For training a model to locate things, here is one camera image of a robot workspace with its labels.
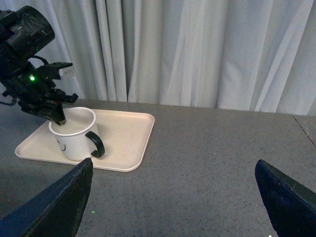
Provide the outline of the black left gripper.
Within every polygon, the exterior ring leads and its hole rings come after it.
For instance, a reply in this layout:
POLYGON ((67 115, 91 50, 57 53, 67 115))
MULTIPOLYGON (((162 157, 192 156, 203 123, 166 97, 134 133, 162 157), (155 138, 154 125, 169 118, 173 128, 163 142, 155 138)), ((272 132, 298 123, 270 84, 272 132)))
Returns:
POLYGON ((56 88, 55 79, 60 80, 60 69, 71 67, 72 63, 57 62, 44 64, 35 68, 31 62, 22 70, 9 75, 5 70, 1 72, 1 83, 6 88, 2 94, 4 97, 11 96, 13 101, 18 101, 21 110, 49 119, 58 125, 66 123, 63 104, 73 104, 78 95, 66 95, 56 88))

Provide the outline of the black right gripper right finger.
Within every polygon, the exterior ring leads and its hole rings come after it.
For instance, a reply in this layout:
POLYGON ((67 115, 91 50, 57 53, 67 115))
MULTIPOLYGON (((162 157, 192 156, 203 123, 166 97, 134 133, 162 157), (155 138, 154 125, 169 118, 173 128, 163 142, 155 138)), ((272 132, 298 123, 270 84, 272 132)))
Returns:
POLYGON ((316 194, 264 160, 255 179, 273 229, 279 237, 316 235, 316 194))

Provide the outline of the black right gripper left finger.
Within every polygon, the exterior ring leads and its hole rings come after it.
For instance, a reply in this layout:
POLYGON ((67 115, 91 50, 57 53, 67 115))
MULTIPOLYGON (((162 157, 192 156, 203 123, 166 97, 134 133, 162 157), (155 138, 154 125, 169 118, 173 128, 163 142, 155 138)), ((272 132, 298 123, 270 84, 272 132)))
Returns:
POLYGON ((2 237, 74 237, 89 198, 93 163, 84 159, 56 182, 1 218, 2 237))

